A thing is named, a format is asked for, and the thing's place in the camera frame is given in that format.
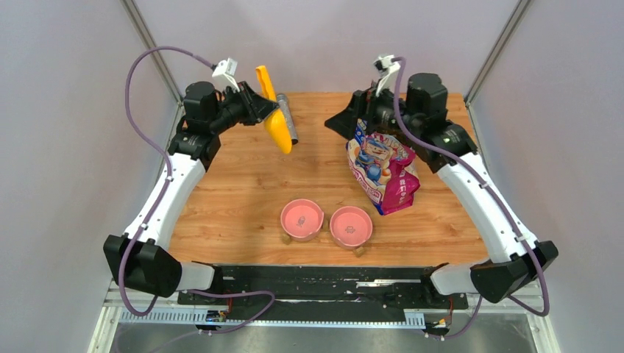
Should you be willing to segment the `pink blue pet food bag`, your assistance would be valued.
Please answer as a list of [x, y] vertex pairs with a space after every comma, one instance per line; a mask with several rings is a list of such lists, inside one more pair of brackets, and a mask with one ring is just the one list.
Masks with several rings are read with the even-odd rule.
[[355, 180], [380, 215], [412, 206], [421, 186], [412, 149], [392, 135], [366, 133], [366, 122], [358, 119], [346, 150]]

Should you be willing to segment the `yellow plastic scoop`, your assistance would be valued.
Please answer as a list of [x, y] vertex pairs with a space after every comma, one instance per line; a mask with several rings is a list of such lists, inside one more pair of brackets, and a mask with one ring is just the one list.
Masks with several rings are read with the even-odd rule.
[[[255, 68], [255, 72], [264, 97], [269, 101], [277, 103], [277, 94], [266, 66], [259, 65]], [[284, 154], [290, 154], [292, 150], [292, 140], [286, 118], [280, 106], [277, 106], [277, 109], [264, 121], [264, 127], [278, 149]]]

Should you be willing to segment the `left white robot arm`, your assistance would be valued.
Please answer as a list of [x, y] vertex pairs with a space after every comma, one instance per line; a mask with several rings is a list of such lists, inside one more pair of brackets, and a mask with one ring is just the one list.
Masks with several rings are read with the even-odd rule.
[[208, 304], [224, 298], [226, 286], [217, 279], [219, 269], [176, 260], [168, 252], [171, 236], [191, 192], [221, 146], [221, 133], [237, 124], [261, 124], [279, 105], [246, 82], [222, 92], [209, 82], [195, 82], [185, 90], [183, 107], [185, 113], [164, 152], [166, 164], [152, 193], [124, 234], [109, 235], [103, 245], [124, 299], [129, 290], [155, 297], [196, 290]]

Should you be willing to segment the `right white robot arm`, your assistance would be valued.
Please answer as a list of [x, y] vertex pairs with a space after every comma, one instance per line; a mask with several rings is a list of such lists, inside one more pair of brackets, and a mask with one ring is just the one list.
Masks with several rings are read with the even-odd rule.
[[558, 249], [551, 241], [540, 241], [511, 210], [475, 142], [447, 117], [447, 97], [442, 79], [432, 73], [410, 76], [404, 99], [377, 82], [355, 91], [325, 126], [347, 140], [390, 135], [408, 146], [454, 192], [479, 231], [487, 259], [430, 269], [420, 287], [426, 305], [438, 307], [455, 293], [476, 293], [497, 303], [513, 299], [533, 281], [546, 288], [545, 270]]

